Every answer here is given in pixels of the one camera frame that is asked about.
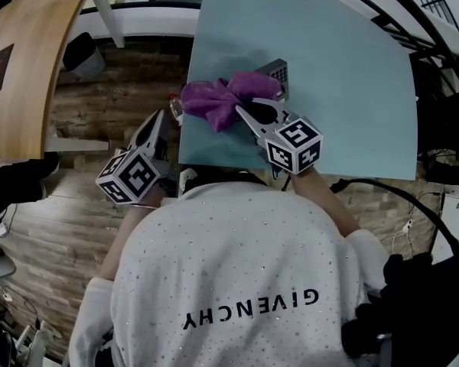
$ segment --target white sleeve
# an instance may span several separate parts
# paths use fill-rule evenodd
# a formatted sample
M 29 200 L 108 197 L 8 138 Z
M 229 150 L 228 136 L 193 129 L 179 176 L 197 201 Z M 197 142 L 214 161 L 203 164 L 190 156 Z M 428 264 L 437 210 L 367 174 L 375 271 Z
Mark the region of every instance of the white sleeve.
M 360 273 L 367 291 L 379 293 L 386 286 L 383 269 L 389 258 L 388 252 L 365 229 L 352 232 L 345 240 L 350 243 L 359 260 Z
M 110 300 L 113 282 L 93 278 L 85 290 L 85 296 L 76 317 L 71 334 L 70 365 L 72 367 L 94 367 L 103 337 L 112 329 Z

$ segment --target wooden desk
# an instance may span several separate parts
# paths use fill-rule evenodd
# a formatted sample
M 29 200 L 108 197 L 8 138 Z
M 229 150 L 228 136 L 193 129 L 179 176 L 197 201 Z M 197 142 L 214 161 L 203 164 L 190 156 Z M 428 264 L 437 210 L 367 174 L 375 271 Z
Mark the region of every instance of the wooden desk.
M 0 158 L 43 157 L 60 62 L 84 1 L 14 0 L 0 10 L 0 50 L 13 44 L 0 90 Z M 113 29 L 107 0 L 100 4 Z M 115 41 L 123 46 L 119 33 Z

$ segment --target blue tabletop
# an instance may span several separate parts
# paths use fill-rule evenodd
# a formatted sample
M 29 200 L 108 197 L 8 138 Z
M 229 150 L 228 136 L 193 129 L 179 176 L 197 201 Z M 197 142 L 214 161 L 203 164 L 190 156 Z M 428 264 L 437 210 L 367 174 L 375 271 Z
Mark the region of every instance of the blue tabletop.
M 189 82 L 288 62 L 290 110 L 324 135 L 326 174 L 415 179 L 417 121 L 409 56 L 338 0 L 203 0 Z M 184 115 L 182 164 L 266 168 L 243 124 L 215 133 Z

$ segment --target bottle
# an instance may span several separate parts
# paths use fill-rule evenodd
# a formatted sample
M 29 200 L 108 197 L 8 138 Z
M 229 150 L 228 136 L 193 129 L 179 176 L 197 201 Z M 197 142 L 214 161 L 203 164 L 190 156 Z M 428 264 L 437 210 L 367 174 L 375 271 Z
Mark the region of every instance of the bottle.
M 182 126 L 182 118 L 184 116 L 184 110 L 182 110 L 181 100 L 175 94 L 170 94 L 169 99 L 170 99 L 171 114 L 177 120 L 178 126 Z

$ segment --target hand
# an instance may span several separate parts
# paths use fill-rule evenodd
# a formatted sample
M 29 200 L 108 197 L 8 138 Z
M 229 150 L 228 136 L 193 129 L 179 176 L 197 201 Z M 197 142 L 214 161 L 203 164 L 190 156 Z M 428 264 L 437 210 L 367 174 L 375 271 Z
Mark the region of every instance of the hand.
M 160 207 L 161 201 L 167 196 L 160 184 L 155 183 L 139 202 L 140 205 Z

